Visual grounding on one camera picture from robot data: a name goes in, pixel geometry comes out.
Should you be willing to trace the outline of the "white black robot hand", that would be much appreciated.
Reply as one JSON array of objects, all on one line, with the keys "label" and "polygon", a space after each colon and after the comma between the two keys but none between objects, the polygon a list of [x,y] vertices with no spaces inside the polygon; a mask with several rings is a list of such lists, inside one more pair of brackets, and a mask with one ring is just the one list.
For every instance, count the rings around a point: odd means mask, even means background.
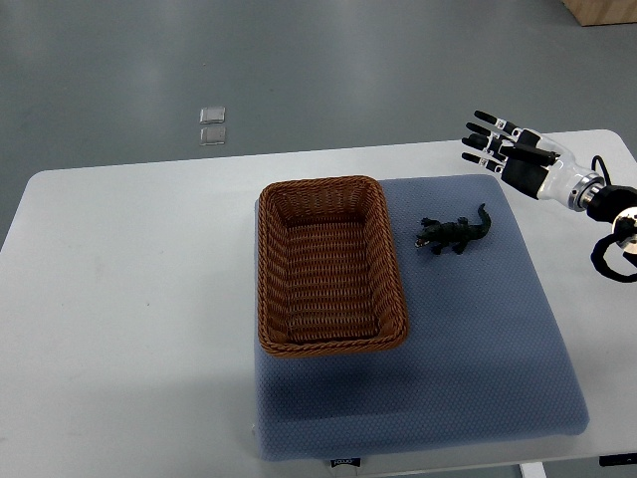
[{"label": "white black robot hand", "polygon": [[581,166],[565,146],[529,128],[475,111],[462,158],[488,171],[518,192],[536,200],[554,200],[583,211],[593,194],[608,184],[600,173]]}]

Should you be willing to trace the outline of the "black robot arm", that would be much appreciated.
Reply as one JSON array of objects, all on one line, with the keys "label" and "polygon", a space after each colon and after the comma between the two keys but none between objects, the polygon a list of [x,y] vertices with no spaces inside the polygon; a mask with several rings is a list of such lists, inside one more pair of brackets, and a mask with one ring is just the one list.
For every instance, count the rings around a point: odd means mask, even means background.
[{"label": "black robot arm", "polygon": [[594,186],[586,213],[594,221],[611,225],[611,232],[599,239],[591,252],[594,269],[612,281],[635,283],[636,272],[622,274],[613,270],[605,255],[610,246],[617,246],[622,250],[622,258],[636,267],[636,189],[618,185]]}]

